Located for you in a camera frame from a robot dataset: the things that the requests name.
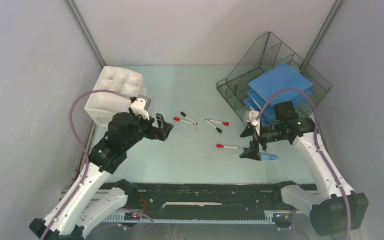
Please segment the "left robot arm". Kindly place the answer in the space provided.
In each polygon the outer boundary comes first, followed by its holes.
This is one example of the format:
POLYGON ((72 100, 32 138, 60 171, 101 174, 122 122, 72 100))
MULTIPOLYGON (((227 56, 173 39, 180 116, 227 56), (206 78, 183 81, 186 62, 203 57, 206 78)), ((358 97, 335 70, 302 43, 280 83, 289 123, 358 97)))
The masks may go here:
POLYGON ((54 210, 43 219, 35 218, 29 229, 40 240, 84 240, 115 210, 136 206, 137 187, 126 179, 117 181, 109 193, 93 205, 89 202, 127 159, 128 150, 144 138, 165 141, 173 128, 160 113, 155 118, 132 112, 115 114, 74 184, 54 210))

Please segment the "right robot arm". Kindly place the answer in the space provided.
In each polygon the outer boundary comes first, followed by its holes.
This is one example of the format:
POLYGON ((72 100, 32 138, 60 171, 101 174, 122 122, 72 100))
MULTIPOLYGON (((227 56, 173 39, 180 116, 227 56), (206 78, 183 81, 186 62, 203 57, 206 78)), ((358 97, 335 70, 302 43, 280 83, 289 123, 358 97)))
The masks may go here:
POLYGON ((271 204, 277 209, 290 205, 301 211, 322 237, 360 229, 368 198, 363 192, 355 192, 340 174, 315 129, 315 122, 310 117, 300 117, 291 101, 274 105, 275 122, 270 125, 262 126, 258 115, 255 110, 243 115, 245 128, 240 137, 251 136, 252 140, 239 157, 260 161, 260 151, 265 151, 268 143, 289 141, 304 157, 318 193, 314 195, 295 183, 282 182, 279 190, 271 194, 271 204))

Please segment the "white plastic drawer organizer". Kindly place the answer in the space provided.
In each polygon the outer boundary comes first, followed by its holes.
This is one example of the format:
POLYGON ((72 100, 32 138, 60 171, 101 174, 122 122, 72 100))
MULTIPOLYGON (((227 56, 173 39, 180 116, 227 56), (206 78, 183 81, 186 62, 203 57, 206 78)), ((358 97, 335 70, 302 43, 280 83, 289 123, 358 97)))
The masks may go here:
POLYGON ((104 66, 93 90, 101 92, 92 93, 88 97, 84 110, 104 130, 108 129, 115 114, 128 111, 130 98, 147 94, 141 73, 117 66, 104 66))

